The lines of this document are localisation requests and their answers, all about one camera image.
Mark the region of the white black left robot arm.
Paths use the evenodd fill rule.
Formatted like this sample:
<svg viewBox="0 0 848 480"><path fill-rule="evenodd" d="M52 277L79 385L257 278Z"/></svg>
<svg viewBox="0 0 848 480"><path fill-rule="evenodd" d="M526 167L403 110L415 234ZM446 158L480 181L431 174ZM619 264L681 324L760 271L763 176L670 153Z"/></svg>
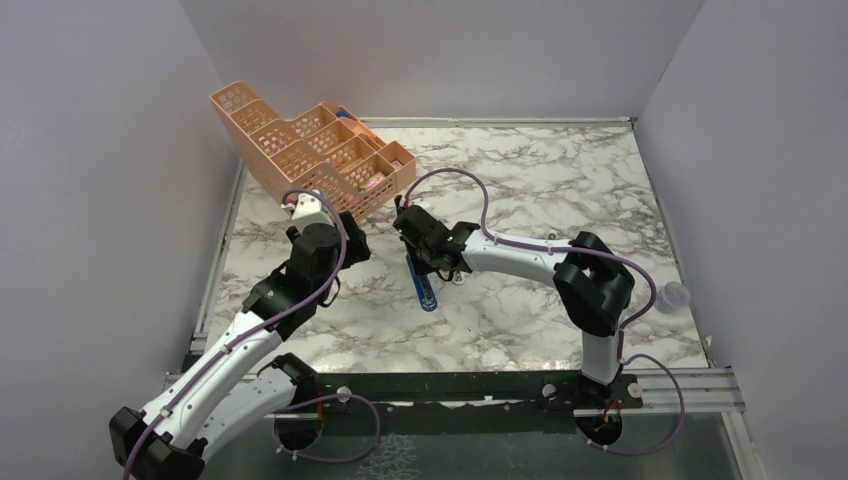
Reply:
<svg viewBox="0 0 848 480"><path fill-rule="evenodd" d="M293 219L289 259L254 286L225 333L159 396L110 420L124 478L197 479L221 447L265 415L320 409L316 372L293 354L277 356L253 381L242 381L319 308L330 306L340 270L370 257L366 235L348 211L297 208Z"/></svg>

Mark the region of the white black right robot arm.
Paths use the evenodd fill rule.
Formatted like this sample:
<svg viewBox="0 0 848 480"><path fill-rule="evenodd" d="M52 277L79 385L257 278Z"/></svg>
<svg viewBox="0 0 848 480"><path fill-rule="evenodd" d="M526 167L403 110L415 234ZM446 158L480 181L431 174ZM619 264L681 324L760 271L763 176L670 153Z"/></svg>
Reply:
<svg viewBox="0 0 848 480"><path fill-rule="evenodd" d="M582 331L579 398L600 407L616 395L619 323L635 279L597 235L582 231L570 242L490 239L475 223L449 228L418 205L403 209L393 227L418 274L493 272L554 288L568 318Z"/></svg>

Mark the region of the blue black stapler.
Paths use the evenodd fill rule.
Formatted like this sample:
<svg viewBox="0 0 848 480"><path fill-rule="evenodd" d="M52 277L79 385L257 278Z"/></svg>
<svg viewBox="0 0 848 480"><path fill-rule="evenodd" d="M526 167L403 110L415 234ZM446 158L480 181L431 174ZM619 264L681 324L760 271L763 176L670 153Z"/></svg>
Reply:
<svg viewBox="0 0 848 480"><path fill-rule="evenodd" d="M426 275L421 276L416 273L414 263L409 255L406 255L406 262L421 308L425 312L435 311L438 307L438 301L429 278Z"/></svg>

